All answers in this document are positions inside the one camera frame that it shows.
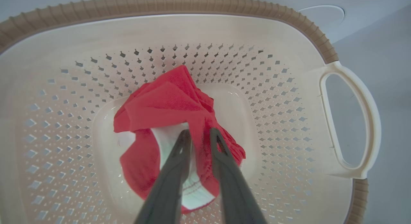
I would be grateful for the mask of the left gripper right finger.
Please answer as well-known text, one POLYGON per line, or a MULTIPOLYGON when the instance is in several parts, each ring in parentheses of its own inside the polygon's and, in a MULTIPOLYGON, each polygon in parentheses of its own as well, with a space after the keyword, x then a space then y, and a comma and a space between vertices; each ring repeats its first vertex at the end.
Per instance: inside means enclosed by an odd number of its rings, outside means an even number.
POLYGON ((218 180, 225 224, 267 224, 221 132, 210 129, 213 175, 218 180))

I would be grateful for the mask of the round white filter cover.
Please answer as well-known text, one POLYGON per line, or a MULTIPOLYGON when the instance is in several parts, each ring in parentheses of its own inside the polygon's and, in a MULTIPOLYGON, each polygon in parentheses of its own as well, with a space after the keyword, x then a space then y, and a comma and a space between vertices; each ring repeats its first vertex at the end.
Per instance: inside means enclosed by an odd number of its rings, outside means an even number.
POLYGON ((336 5, 311 6, 300 9, 298 12, 307 16, 319 27, 338 26, 345 18, 345 11, 336 5))

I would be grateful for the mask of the red garment with white stripes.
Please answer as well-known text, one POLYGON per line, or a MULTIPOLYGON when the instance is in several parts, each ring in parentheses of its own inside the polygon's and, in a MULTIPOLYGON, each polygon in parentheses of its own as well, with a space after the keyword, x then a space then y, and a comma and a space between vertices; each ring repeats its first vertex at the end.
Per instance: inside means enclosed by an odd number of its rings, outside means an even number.
POLYGON ((211 128, 221 132, 236 164, 241 165, 245 150, 218 124, 213 98, 197 88, 186 66, 142 85, 114 116, 114 132, 135 135, 119 159, 130 188, 147 199, 179 134, 188 129, 193 152, 188 178, 183 183, 181 212, 186 214, 209 205, 220 193, 212 170, 211 128))

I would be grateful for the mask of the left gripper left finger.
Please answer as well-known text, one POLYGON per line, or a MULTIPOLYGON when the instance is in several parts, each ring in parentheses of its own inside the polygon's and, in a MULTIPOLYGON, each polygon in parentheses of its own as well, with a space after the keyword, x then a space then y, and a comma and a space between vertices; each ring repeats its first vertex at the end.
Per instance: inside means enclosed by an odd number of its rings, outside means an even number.
POLYGON ((189 175, 191 146, 189 130, 182 130, 135 224, 180 223, 182 189, 189 175))

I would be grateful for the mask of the cream perforated laundry basket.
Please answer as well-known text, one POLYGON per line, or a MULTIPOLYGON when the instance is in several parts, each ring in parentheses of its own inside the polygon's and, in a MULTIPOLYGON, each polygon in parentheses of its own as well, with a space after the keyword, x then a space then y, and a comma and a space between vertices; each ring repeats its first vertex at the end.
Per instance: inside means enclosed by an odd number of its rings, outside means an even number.
POLYGON ((179 65, 244 148, 267 223, 362 224, 375 101, 319 27, 256 0, 89 0, 1 22, 0 222, 132 224, 133 135, 114 115, 179 65))

